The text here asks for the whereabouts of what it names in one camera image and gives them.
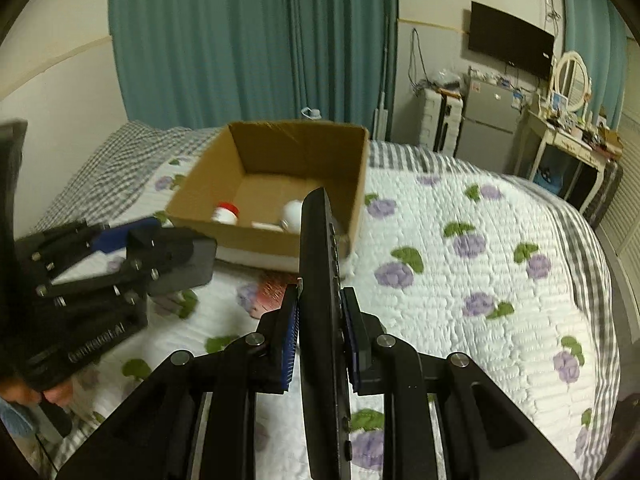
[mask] green leaf pattern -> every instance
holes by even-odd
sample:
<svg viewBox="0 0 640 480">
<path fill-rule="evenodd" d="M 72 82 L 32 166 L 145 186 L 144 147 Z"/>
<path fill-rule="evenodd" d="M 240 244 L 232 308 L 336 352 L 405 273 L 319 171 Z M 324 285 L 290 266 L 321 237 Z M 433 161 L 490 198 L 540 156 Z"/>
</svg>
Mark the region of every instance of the green leaf pattern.
<svg viewBox="0 0 640 480">
<path fill-rule="evenodd" d="M 238 339 L 239 335 L 223 335 L 222 337 L 210 337 L 204 343 L 204 349 L 207 354 L 214 354 L 220 352 L 229 346 L 233 341 Z"/>
<path fill-rule="evenodd" d="M 532 254 L 537 253 L 539 247 L 536 244 L 532 243 L 522 243 L 518 244 L 515 250 L 513 251 L 513 261 L 517 264 L 521 264 L 522 262 L 528 260 Z"/>
<path fill-rule="evenodd" d="M 513 314 L 515 310 L 513 309 L 513 305 L 508 301 L 501 301 L 498 303 L 498 306 L 494 309 L 493 312 L 486 315 L 487 319 L 497 319 L 499 317 L 508 316 L 509 314 Z"/>
<path fill-rule="evenodd" d="M 582 353 L 582 345 L 577 339 L 571 335 L 566 335 L 560 340 L 560 344 L 564 348 L 568 348 L 571 355 L 578 359 L 578 364 L 584 366 L 584 355 Z"/>
<path fill-rule="evenodd" d="M 449 222 L 444 228 L 444 237 L 462 236 L 465 233 L 475 231 L 476 228 L 464 222 Z"/>
<path fill-rule="evenodd" d="M 183 290 L 180 293 L 180 296 L 182 299 L 178 300 L 178 304 L 181 307 L 178 312 L 178 317 L 180 319 L 187 319 L 191 314 L 193 314 L 199 303 L 198 295 L 189 288 L 187 290 Z"/>
<path fill-rule="evenodd" d="M 129 359 L 122 365 L 122 374 L 143 381 L 151 375 L 151 367 L 143 359 Z"/>
<path fill-rule="evenodd" d="M 186 177 L 184 175 L 181 175 L 181 174 L 175 175 L 174 176 L 174 181 L 172 182 L 170 189 L 174 190 L 174 189 L 177 189 L 178 187 L 180 187 L 184 183 L 184 179 L 185 178 Z"/>
<path fill-rule="evenodd" d="M 351 415 L 351 431 L 375 431 L 384 430 L 384 428 L 385 415 L 376 410 L 363 408 Z"/>
<path fill-rule="evenodd" d="M 591 424 L 591 413 L 591 408 L 589 408 L 588 410 L 584 410 L 584 412 L 582 413 L 582 418 L 580 419 L 580 423 L 587 428 Z"/>
<path fill-rule="evenodd" d="M 474 202 L 480 202 L 480 186 L 473 184 L 466 188 L 465 196 Z"/>
<path fill-rule="evenodd" d="M 409 246 L 398 247 L 391 251 L 391 255 L 411 267 L 416 274 L 421 274 L 424 271 L 424 264 L 418 249 Z"/>
<path fill-rule="evenodd" d="M 160 221 L 162 225 L 166 224 L 169 221 L 169 217 L 164 211 L 156 211 L 154 216 Z"/>
<path fill-rule="evenodd" d="M 364 205 L 368 206 L 374 200 L 377 200 L 379 195 L 377 193 L 369 193 L 364 196 Z"/>
</svg>

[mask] plastic bag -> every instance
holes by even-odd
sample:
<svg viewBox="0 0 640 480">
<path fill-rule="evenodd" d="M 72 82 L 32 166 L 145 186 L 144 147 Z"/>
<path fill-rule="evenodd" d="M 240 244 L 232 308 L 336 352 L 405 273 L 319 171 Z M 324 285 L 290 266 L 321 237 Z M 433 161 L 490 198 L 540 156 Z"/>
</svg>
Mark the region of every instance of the plastic bag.
<svg viewBox="0 0 640 480">
<path fill-rule="evenodd" d="M 448 68 L 441 68 L 431 73 L 429 81 L 440 88 L 455 89 L 460 88 L 461 78 Z"/>
</svg>

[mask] vanity table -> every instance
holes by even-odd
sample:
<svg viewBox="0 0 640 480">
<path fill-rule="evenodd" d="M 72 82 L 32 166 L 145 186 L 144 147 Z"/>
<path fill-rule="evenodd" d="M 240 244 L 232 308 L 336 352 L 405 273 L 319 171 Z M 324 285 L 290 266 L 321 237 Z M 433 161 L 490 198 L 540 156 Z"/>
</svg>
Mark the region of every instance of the vanity table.
<svg viewBox="0 0 640 480">
<path fill-rule="evenodd" d="M 524 156 L 527 140 L 529 139 L 530 134 L 533 133 L 535 136 L 540 138 L 540 145 L 538 146 L 536 158 L 533 161 L 531 171 L 529 172 L 528 179 L 530 181 L 533 181 L 533 178 L 536 176 L 536 172 L 538 171 L 538 167 L 540 166 L 540 160 L 542 160 L 542 155 L 543 153 L 545 153 L 545 148 L 549 145 L 555 146 L 562 152 L 571 155 L 573 158 L 576 158 L 579 161 L 578 168 L 571 180 L 571 184 L 569 185 L 567 192 L 564 194 L 565 200 L 569 197 L 569 195 L 571 195 L 571 192 L 574 190 L 575 183 L 580 176 L 580 172 L 582 171 L 582 167 L 584 164 L 586 164 L 587 166 L 591 166 L 598 172 L 596 181 L 593 184 L 591 191 L 580 206 L 580 214 L 584 213 L 585 209 L 587 209 L 587 206 L 591 203 L 593 198 L 596 196 L 596 193 L 600 189 L 600 186 L 602 185 L 602 182 L 604 180 L 604 170 L 608 160 L 607 157 L 599 152 L 593 151 L 587 144 L 580 142 L 569 134 L 559 131 L 556 127 L 547 123 L 546 119 L 539 117 L 539 115 L 531 110 L 527 112 L 527 116 L 525 117 L 524 121 L 525 122 L 522 127 L 522 136 L 520 137 L 518 160 L 514 168 L 514 174 L 518 175 L 520 173 L 520 165 L 522 164 L 522 158 Z"/>
</svg>

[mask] floor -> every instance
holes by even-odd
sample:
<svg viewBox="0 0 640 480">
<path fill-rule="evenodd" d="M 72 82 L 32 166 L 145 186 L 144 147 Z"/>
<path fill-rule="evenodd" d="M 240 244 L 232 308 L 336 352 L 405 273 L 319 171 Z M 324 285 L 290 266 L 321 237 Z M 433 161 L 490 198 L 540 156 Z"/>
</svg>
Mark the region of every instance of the floor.
<svg viewBox="0 0 640 480">
<path fill-rule="evenodd" d="M 618 399 L 623 400 L 631 394 L 640 394 L 640 341 L 637 341 L 635 345 L 631 343 L 625 305 L 622 301 L 620 286 L 613 272 L 611 273 L 611 285 L 613 323 L 616 326 L 616 336 L 620 348 L 620 393 Z"/>
</svg>

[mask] round mirror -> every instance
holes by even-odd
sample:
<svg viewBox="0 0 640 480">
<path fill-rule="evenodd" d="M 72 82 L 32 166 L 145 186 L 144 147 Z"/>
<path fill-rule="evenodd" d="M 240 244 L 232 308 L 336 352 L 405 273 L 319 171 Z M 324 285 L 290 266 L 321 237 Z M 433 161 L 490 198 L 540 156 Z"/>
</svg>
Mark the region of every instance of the round mirror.
<svg viewBox="0 0 640 480">
<path fill-rule="evenodd" d="M 568 112 L 576 112 L 584 106 L 591 83 L 580 54 L 575 51 L 562 54 L 554 69 L 552 89 L 567 98 Z"/>
</svg>

